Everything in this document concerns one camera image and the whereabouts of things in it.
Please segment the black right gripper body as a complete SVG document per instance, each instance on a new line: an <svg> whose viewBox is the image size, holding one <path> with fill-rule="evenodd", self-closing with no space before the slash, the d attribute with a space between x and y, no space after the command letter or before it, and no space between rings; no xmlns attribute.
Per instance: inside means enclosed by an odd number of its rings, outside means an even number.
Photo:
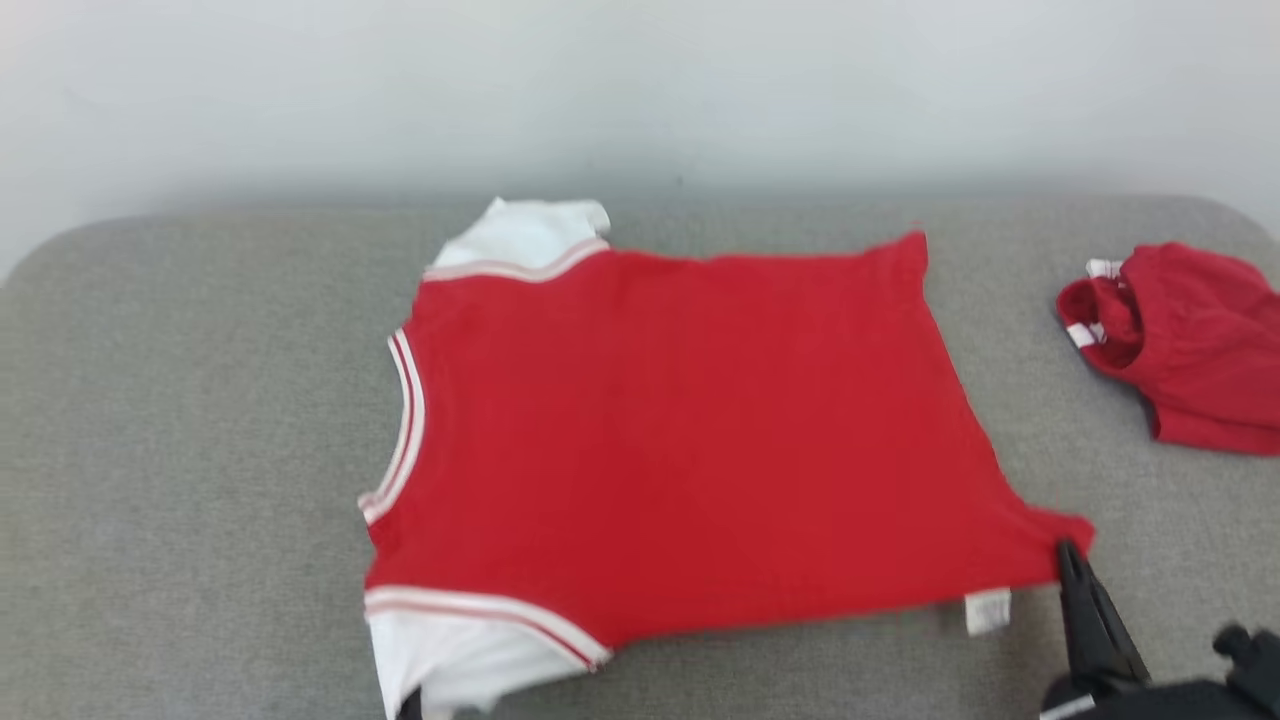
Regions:
<svg viewBox="0 0 1280 720"><path fill-rule="evenodd" d="M1276 676L1142 685L1066 676L1051 685L1041 719L1276 719Z"/></svg>

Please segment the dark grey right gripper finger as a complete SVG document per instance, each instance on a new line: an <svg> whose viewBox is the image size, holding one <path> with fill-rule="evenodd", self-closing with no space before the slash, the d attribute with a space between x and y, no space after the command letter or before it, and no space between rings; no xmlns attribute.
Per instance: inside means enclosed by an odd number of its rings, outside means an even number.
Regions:
<svg viewBox="0 0 1280 720"><path fill-rule="evenodd" d="M1110 593L1085 561L1085 687L1132 692L1151 675Z"/></svg>
<svg viewBox="0 0 1280 720"><path fill-rule="evenodd" d="M1056 680L1059 693L1114 693L1115 646L1101 609L1102 585L1073 539L1061 539L1060 603L1068 651L1068 673Z"/></svg>

